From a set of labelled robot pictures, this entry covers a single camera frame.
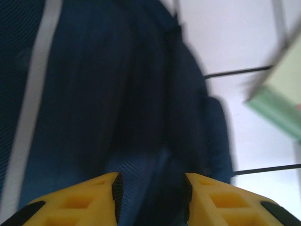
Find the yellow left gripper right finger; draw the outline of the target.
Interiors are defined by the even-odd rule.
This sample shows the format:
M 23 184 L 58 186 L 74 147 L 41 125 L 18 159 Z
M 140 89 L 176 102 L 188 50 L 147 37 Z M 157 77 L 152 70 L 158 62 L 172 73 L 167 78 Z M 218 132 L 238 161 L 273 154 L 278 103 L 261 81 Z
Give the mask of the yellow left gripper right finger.
M 190 226 L 299 226 L 273 200 L 196 173 L 183 185 L 184 221 Z

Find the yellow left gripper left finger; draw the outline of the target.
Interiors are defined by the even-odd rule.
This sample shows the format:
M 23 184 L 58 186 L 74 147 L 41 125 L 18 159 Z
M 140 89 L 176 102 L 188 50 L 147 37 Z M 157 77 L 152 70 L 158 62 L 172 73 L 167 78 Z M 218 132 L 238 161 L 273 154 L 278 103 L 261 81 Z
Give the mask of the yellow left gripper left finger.
M 4 226 L 116 226 L 123 198 L 121 173 L 39 197 L 2 223 Z

